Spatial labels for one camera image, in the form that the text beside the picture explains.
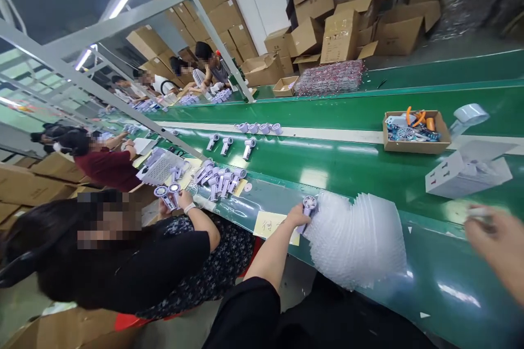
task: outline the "green conveyor belt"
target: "green conveyor belt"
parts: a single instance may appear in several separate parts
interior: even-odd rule
[[[380,144],[255,135],[257,146],[245,162],[243,141],[251,135],[196,130],[184,127],[184,123],[279,122],[282,127],[380,131],[385,111],[408,106],[437,109],[449,126],[458,107],[478,103],[491,118],[466,134],[521,138],[522,64],[524,51],[516,51],[377,70],[370,71],[361,91],[353,94],[263,99],[268,87],[260,90],[255,104],[173,107],[167,113],[148,116],[164,127],[173,123],[180,139],[217,163],[245,167],[256,181],[283,185],[297,198],[301,192],[326,189],[348,197],[368,192],[395,202],[412,277],[392,277],[373,290],[361,292],[459,347],[508,347],[508,340],[524,322],[524,314],[464,240],[460,224],[472,202],[499,206],[524,219],[523,155],[505,157],[513,180],[467,198],[449,200],[425,193],[424,176],[442,156],[389,153]],[[372,87],[383,79],[387,82],[381,89]],[[211,153],[205,151],[211,133],[235,140],[226,157],[219,154],[217,146]],[[167,142],[160,145],[170,146]],[[254,203],[256,198],[248,195],[243,203]],[[295,196],[292,199],[285,208],[296,203]],[[249,214],[244,218],[232,216],[234,209],[227,203],[218,205],[220,213],[252,230],[254,218]],[[286,212],[282,205],[278,208],[282,211],[275,212]],[[414,228],[412,234],[406,233],[408,225]],[[290,253],[311,264],[307,242],[299,249],[290,247]],[[419,312],[431,316],[422,320]]]

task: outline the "plastic packaging pile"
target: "plastic packaging pile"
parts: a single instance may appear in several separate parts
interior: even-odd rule
[[[390,274],[405,273],[402,225],[393,202],[359,194],[354,204],[322,191],[318,211],[304,232],[318,271],[353,290],[370,287]]]
[[[481,27],[497,0],[440,0],[442,17],[430,41],[459,37]]]
[[[362,60],[309,68],[295,83],[295,94],[323,96],[355,92],[362,82],[363,68]]]

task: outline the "worker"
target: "worker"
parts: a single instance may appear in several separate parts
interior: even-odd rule
[[[105,142],[88,133],[72,130],[57,139],[62,153],[69,153],[78,168],[95,183],[129,192],[141,181],[136,177],[138,170],[133,166],[136,150],[132,140],[123,143],[122,151],[112,152],[128,133]]]
[[[160,319],[235,286],[253,254],[251,233],[195,207],[187,191],[179,198],[183,215],[171,217],[159,201],[161,220],[142,228],[132,196],[83,193],[20,216],[5,238],[10,264],[0,287],[36,272],[51,300]]]
[[[281,285],[293,230],[310,222],[295,206],[257,253],[244,281],[226,294],[204,349],[434,347],[424,333],[393,311],[348,292],[320,273],[311,294],[281,314]],[[502,284],[524,306],[524,225],[488,208],[497,235],[468,218],[466,236]]]

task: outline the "metal pole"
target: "metal pole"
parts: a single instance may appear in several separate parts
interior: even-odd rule
[[[229,70],[231,73],[235,76],[236,81],[238,82],[240,88],[242,89],[242,92],[247,97],[248,101],[250,103],[255,102],[253,99],[253,95],[249,91],[246,83],[244,82],[244,79],[240,75],[239,70],[237,69],[235,63],[233,63],[233,59],[229,55],[228,50],[225,48],[224,44],[222,43],[222,40],[218,36],[217,31],[215,30],[215,27],[211,23],[211,20],[207,16],[204,7],[202,7],[202,4],[200,3],[200,0],[191,0],[194,5],[196,6],[196,12],[198,14],[198,17],[202,21],[202,24],[206,28],[207,32],[209,33],[209,36],[213,40],[214,44],[217,46],[217,49],[220,51],[220,54],[222,55],[222,58],[225,60],[225,63],[228,65]]]
[[[74,82],[76,85],[82,86],[84,90],[96,95],[97,97],[100,97],[101,100],[107,102],[109,105],[114,106],[115,108],[119,109],[123,113],[138,121],[139,123],[145,125],[152,131],[158,133],[160,136],[181,147],[186,152],[192,154],[193,156],[201,160],[206,159],[206,156],[204,156],[202,153],[195,150],[193,147],[191,147],[181,139],[177,138],[172,133],[165,131],[164,128],[160,127],[157,123],[148,119],[142,113],[132,109],[120,98],[115,97],[113,94],[106,91],[103,87],[93,82],[91,79],[81,75],[74,68],[69,66],[66,62],[64,62],[61,59],[60,55],[57,55],[53,51],[50,51],[48,48],[41,46],[28,36],[24,35],[22,32],[18,31],[16,28],[8,25],[7,22],[5,22],[2,19],[0,19],[0,37],[5,39],[12,45],[16,46],[21,51],[27,53],[31,57],[34,57],[42,64],[47,65],[55,72],[58,72],[59,74],[63,75],[66,79],[71,79],[71,81]]]

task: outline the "black hair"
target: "black hair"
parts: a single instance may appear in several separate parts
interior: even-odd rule
[[[172,56],[169,58],[169,63],[171,64],[171,69],[176,76],[182,75],[182,67],[188,67],[189,64],[182,60],[180,57]]]
[[[114,84],[117,84],[118,82],[125,82],[126,79],[124,79],[122,76],[120,75],[113,75],[111,77],[111,82],[114,83]]]
[[[195,56],[197,56],[201,60],[208,61],[211,58],[211,56],[213,56],[213,49],[211,49],[209,44],[202,41],[198,41],[196,43]]]
[[[85,309],[102,308],[104,287],[152,233],[151,227],[144,228],[128,232],[128,240],[105,240],[97,249],[79,249],[78,231],[96,230],[104,203],[111,203],[112,211],[124,210],[117,190],[83,193],[80,201],[58,200],[32,208],[17,219],[5,237],[5,262],[12,263],[27,252],[36,254],[31,267],[47,297],[74,301]]]
[[[62,153],[69,153],[74,157],[81,157],[89,153],[92,141],[87,131],[80,129],[70,130],[56,140],[62,146]]]
[[[30,133],[31,142],[40,143],[44,133]]]

